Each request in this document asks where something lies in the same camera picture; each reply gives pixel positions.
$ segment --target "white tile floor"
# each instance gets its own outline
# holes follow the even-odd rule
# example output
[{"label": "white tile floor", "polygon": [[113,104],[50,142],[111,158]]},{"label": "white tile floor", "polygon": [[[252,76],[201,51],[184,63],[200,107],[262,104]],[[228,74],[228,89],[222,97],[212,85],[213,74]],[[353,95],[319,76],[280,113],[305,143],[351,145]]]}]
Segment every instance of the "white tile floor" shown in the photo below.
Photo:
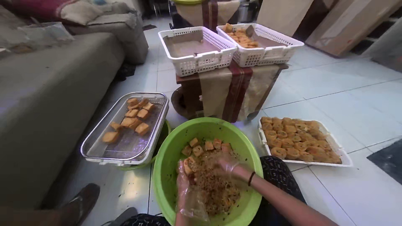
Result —
[{"label": "white tile floor", "polygon": [[[169,22],[169,18],[144,22],[157,26],[145,31],[150,46],[146,63],[137,67],[134,76],[116,84],[106,97],[108,105],[133,91],[158,91],[171,97],[179,85],[157,35],[169,29]],[[402,138],[402,74],[367,59],[335,59],[308,47],[297,51],[289,65],[259,115],[235,125],[265,155],[256,129],[259,117],[321,121],[350,154],[355,168],[289,164],[307,203],[341,226],[401,225],[402,185],[366,157]],[[186,121],[172,105],[167,119],[172,127]],[[151,180],[151,166],[123,172],[81,160],[64,202],[94,182],[101,186],[101,194],[85,226],[113,220],[128,207],[160,214]]]}]

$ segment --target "brown shoe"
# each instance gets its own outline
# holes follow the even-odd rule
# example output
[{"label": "brown shoe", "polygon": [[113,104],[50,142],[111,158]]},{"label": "brown shoe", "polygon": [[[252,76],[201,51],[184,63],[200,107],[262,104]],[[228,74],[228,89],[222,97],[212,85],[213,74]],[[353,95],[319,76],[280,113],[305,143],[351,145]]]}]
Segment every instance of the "brown shoe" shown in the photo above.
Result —
[{"label": "brown shoe", "polygon": [[81,191],[62,208],[63,217],[71,220],[76,218],[77,226],[86,219],[98,200],[101,188],[93,183],[86,185]]}]

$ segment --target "green basin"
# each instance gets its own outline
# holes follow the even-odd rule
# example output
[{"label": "green basin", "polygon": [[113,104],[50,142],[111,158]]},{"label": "green basin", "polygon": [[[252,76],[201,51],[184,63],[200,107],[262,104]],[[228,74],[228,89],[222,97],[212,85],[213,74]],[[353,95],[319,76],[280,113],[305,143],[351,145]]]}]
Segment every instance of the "green basin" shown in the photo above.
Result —
[{"label": "green basin", "polygon": [[[154,191],[156,201],[167,221],[174,225],[176,212],[176,167],[185,155],[182,148],[194,137],[199,140],[219,138],[232,145],[235,153],[245,161],[256,174],[263,176],[258,154],[248,138],[234,125],[216,118],[196,118],[187,121],[174,129],[159,149],[154,165]],[[211,218],[211,225],[248,225],[254,218],[260,206],[261,195],[253,189],[241,192],[238,206],[233,206],[230,215],[217,215]]]}]

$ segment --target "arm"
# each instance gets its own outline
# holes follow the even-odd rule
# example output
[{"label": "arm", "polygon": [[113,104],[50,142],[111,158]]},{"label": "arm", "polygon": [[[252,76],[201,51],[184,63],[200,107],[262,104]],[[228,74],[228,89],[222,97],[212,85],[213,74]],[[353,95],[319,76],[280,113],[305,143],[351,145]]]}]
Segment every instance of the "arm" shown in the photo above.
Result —
[{"label": "arm", "polygon": [[[248,183],[252,172],[237,165],[232,169],[231,174]],[[328,217],[320,214],[318,211],[258,175],[253,176],[251,187],[268,200],[293,226],[337,226]]]},{"label": "arm", "polygon": [[177,213],[176,213],[176,222],[175,226],[187,226],[189,225],[188,218],[184,216],[180,210],[185,209],[185,198],[187,194],[187,190],[190,186],[189,179],[184,170],[183,161],[179,161],[178,163],[178,175],[177,175],[177,189],[178,189],[178,200],[177,200]]},{"label": "arm", "polygon": [[180,211],[176,213],[176,222],[175,226],[187,226],[189,225],[188,219],[184,216]]}]

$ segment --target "plastic glove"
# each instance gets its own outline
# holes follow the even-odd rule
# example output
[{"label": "plastic glove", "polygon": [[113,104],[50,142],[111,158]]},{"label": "plastic glove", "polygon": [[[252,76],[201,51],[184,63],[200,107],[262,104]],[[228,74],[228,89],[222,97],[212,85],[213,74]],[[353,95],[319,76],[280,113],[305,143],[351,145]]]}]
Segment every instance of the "plastic glove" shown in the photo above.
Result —
[{"label": "plastic glove", "polygon": [[233,169],[239,164],[240,162],[229,154],[223,154],[216,161],[216,165],[228,176],[232,175]]},{"label": "plastic glove", "polygon": [[177,211],[184,216],[208,222],[208,213],[205,210],[205,205],[201,201],[201,193],[190,187],[189,178],[184,169],[184,162],[182,160],[178,163],[177,175]]},{"label": "plastic glove", "polygon": [[177,168],[177,180],[176,180],[176,185],[177,185],[177,193],[178,193],[178,208],[181,209],[183,208],[183,205],[185,204],[185,198],[186,195],[189,193],[189,188],[190,188],[190,181],[189,178],[186,175],[185,169],[184,169],[184,162],[180,160],[178,162],[178,168]]},{"label": "plastic glove", "polygon": [[229,154],[224,154],[219,157],[216,161],[216,165],[222,169],[224,175],[231,179],[239,179],[244,182],[246,182],[252,173],[252,170],[250,170],[249,167],[245,164],[241,164],[237,159]]}]

